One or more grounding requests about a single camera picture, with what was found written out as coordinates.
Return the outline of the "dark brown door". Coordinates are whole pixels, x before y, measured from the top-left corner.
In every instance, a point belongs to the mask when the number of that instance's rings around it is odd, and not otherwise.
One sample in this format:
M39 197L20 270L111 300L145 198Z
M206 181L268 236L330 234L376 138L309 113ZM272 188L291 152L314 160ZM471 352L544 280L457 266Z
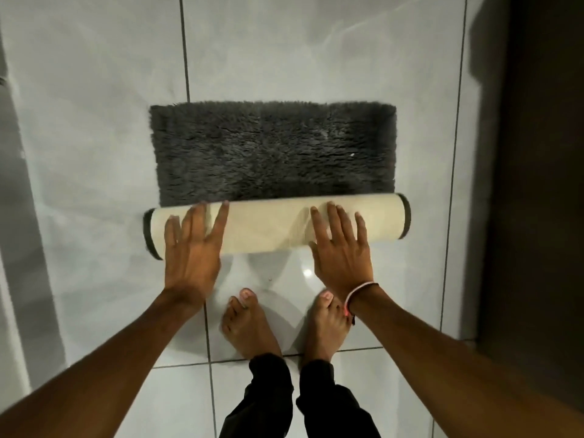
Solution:
M485 0L477 167L492 189L481 353L584 413L584 0Z

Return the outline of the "person's right hand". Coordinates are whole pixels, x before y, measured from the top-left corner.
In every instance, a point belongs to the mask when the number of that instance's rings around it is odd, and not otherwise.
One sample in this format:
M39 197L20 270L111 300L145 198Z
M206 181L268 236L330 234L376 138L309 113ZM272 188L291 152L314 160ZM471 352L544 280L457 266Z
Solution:
M356 243L357 234L353 229L352 220L346 211L345 215L346 244L333 244L329 222L328 225L325 224L325 219L317 207L310 208L315 241L325 246L324 276L317 277L343 303L347 294L356 286L366 281L374 281L370 247L369 250L360 250Z

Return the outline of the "person's left forearm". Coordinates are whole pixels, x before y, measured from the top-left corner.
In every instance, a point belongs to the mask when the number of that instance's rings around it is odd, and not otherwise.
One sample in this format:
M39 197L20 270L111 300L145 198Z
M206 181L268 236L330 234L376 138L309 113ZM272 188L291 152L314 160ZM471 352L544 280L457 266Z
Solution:
M0 414L0 438L114 438L145 379L205 298L165 289L135 321Z

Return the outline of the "grey shaggy bath mat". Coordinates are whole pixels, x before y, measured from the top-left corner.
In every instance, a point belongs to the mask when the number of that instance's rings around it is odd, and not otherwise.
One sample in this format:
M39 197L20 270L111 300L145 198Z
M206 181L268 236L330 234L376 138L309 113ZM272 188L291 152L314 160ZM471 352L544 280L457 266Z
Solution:
M411 207L395 192L397 108L379 102L192 102L150 106L159 206L145 247L164 259L164 226L207 201L212 225L231 202L223 252L288 250L314 240L310 208L358 212L369 240L406 236Z

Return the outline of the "person's left foot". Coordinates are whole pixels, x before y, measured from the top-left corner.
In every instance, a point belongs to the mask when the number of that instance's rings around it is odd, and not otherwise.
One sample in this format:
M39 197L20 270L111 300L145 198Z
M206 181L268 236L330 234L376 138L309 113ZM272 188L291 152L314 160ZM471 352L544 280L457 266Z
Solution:
M249 288L243 288L238 296L230 297L223 314L221 330L245 360L265 354L283 357L258 296Z

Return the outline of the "pink thread wristband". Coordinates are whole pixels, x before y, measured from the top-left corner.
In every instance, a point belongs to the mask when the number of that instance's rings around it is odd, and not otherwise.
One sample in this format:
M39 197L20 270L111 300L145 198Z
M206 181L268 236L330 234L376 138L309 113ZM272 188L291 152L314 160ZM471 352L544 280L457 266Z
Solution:
M375 281L366 281L358 286L356 286L354 289L352 289L348 294L347 297L345 298L345 301L343 303L343 311L344 311L344 315L347 319L349 319L351 321L352 326L354 326L356 324L355 322L355 316L353 314L353 312L350 309L350 304L351 301L354 297L356 297L357 295L359 295L362 291L367 290L371 287L378 287L378 283Z

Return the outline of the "person's foot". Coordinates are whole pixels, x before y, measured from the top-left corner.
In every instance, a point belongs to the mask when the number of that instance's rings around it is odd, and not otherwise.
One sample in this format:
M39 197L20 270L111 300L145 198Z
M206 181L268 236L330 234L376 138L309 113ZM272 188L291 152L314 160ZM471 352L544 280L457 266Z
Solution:
M221 330L245 360L265 354L283 357L258 296L249 288L243 288L238 296L230 297L223 314Z
M308 314L304 352L300 369L313 361L331 363L354 325L339 298L328 289L321 291Z

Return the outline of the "person's left hand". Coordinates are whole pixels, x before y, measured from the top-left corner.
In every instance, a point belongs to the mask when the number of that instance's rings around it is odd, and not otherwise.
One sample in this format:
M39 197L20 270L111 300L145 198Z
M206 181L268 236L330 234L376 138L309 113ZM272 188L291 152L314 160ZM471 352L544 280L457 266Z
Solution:
M230 203L224 201L214 224L202 243L193 242L193 207L181 220L179 241L165 256L164 292L185 304L190 315L199 312L212 293L221 267L220 252L227 226Z

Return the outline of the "person's right foot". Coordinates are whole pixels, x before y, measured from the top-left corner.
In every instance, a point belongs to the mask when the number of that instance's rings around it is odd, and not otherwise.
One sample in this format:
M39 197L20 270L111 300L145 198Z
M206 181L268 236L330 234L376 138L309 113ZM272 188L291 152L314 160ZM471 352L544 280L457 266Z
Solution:
M313 361L331 363L354 325L339 298L328 289L321 291L308 314L304 352L300 369Z

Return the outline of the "black trousers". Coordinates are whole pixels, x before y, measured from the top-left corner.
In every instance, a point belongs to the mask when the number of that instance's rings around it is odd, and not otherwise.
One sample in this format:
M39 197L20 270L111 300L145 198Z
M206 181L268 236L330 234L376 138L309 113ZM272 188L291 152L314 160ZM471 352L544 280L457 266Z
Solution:
M374 421L351 390L337 384L331 363L317 359L300 371L300 393L285 360L272 353L249 362L252 381L226 417L218 438L286 438L296 406L308 438L381 438Z

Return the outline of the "person's right forearm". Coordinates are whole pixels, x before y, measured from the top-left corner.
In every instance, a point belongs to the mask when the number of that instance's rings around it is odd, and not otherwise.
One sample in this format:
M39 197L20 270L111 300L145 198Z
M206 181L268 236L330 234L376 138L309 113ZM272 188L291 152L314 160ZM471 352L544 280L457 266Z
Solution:
M423 322L380 286L354 297L350 309L448 438L584 438L583 413Z

